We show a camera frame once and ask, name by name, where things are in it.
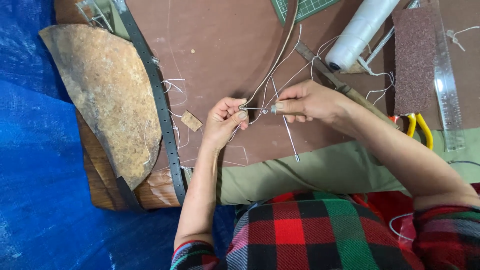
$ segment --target clear plastic ruler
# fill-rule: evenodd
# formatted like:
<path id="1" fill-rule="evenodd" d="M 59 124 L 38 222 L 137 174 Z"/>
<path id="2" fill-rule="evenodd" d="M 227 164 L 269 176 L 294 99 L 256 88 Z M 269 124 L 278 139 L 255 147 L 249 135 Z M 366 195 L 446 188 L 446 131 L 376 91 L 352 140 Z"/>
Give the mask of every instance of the clear plastic ruler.
<path id="1" fill-rule="evenodd" d="M 448 43 L 445 35 L 439 0 L 420 0 L 421 7 L 430 7 L 437 38 L 435 61 L 435 91 L 437 93 L 440 116 L 444 128 L 445 149 L 457 151 L 465 148 L 462 115 L 453 75 Z"/>

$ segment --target cutting mat grid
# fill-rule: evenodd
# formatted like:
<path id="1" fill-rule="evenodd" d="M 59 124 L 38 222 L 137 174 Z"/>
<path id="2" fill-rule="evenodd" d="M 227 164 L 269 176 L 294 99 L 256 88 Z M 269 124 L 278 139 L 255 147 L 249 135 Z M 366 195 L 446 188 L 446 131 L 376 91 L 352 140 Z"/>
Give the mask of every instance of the cutting mat grid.
<path id="1" fill-rule="evenodd" d="M 338 1 L 340 0 L 299 0 L 299 8 L 295 22 L 298 23 Z M 287 0 L 272 0 L 272 3 L 280 22 L 284 25 L 287 16 Z"/>

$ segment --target person's left hand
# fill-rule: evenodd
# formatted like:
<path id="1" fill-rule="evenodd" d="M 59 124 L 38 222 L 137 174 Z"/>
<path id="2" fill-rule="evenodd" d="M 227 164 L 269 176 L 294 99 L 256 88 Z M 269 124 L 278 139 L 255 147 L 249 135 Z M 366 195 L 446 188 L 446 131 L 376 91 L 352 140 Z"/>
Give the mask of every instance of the person's left hand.
<path id="1" fill-rule="evenodd" d="M 239 109 L 245 102 L 244 98 L 223 98 L 209 111 L 202 147 L 219 153 L 238 125 L 242 130 L 248 127 L 248 114 Z"/>

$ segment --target thread spool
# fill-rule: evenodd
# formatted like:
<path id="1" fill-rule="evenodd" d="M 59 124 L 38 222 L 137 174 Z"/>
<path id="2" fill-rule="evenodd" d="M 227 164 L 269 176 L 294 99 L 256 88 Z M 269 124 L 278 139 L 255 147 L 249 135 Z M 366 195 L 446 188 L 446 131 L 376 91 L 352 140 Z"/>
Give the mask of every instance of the thread spool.
<path id="1" fill-rule="evenodd" d="M 333 70 L 347 71 L 400 0 L 364 0 L 325 61 Z"/>

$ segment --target red plaid sleeve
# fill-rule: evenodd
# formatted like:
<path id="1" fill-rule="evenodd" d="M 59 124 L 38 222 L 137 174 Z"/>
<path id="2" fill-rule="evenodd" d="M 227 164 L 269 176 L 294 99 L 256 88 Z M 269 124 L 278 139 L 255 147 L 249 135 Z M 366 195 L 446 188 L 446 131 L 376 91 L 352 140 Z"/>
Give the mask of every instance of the red plaid sleeve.
<path id="1" fill-rule="evenodd" d="M 480 208 L 438 206 L 414 215 L 413 251 L 427 269 L 480 269 Z"/>
<path id="2" fill-rule="evenodd" d="M 175 250 L 170 270 L 211 270 L 218 262 L 211 244 L 189 241 Z"/>

